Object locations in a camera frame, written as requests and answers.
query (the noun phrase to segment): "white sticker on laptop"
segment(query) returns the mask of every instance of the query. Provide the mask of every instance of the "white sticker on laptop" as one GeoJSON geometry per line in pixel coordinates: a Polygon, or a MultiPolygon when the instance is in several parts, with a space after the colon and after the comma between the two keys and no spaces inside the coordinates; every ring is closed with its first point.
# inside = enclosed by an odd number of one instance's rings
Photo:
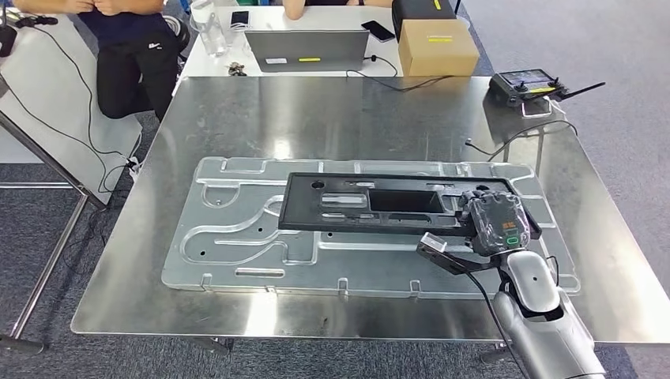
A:
{"type": "Polygon", "coordinates": [[[281,65],[288,63],[288,61],[286,60],[286,58],[266,58],[265,63],[269,65],[281,65]]]}

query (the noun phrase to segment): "person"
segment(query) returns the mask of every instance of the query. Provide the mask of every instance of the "person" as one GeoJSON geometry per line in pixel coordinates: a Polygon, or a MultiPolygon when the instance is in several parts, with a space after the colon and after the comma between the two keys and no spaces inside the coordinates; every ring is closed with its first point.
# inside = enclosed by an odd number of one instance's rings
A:
{"type": "Polygon", "coordinates": [[[179,41],[163,0],[14,0],[28,13],[75,13],[98,40],[97,97],[109,118],[154,110],[163,120],[177,81],[179,41]]]}
{"type": "Polygon", "coordinates": [[[284,0],[286,17],[298,20],[305,12],[305,6],[382,6],[391,7],[393,0],[284,0]]]}

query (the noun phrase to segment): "yellow sticker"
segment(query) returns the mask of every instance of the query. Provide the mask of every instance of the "yellow sticker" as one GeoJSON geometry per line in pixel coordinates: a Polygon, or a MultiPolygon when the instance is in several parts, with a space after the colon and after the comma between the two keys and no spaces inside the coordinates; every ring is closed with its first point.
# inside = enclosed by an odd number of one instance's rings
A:
{"type": "Polygon", "coordinates": [[[538,92],[550,92],[555,90],[556,88],[535,88],[531,89],[530,93],[538,93],[538,92]]]}

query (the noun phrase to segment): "stainless steel table surface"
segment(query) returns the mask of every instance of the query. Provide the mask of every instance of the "stainless steel table surface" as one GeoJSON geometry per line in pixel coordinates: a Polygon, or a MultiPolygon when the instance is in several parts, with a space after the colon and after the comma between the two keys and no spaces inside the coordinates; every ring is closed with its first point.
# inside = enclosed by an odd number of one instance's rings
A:
{"type": "MultiPolygon", "coordinates": [[[[486,156],[464,146],[468,137],[493,149],[523,125],[543,121],[522,121],[507,109],[490,107],[483,102],[487,87],[485,77],[450,78],[406,93],[363,78],[186,79],[88,284],[72,330],[498,340],[482,300],[190,292],[160,281],[201,158],[484,160],[486,156]]],[[[667,295],[576,136],[565,126],[554,130],[543,138],[515,141],[508,160],[539,171],[582,283],[572,298],[580,316],[596,341],[670,343],[667,295]]]]}

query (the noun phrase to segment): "smartphone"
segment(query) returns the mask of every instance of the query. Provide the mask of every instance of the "smartphone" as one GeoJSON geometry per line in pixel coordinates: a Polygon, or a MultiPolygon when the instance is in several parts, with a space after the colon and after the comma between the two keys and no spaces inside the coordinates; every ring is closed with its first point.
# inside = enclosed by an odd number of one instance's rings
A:
{"type": "Polygon", "coordinates": [[[384,28],[377,21],[368,21],[360,26],[369,30],[370,34],[375,36],[376,39],[379,39],[379,42],[386,42],[396,38],[392,32],[389,32],[389,29],[384,28]]]}
{"type": "Polygon", "coordinates": [[[233,12],[231,15],[231,26],[232,25],[249,25],[249,11],[238,11],[233,12]]]}

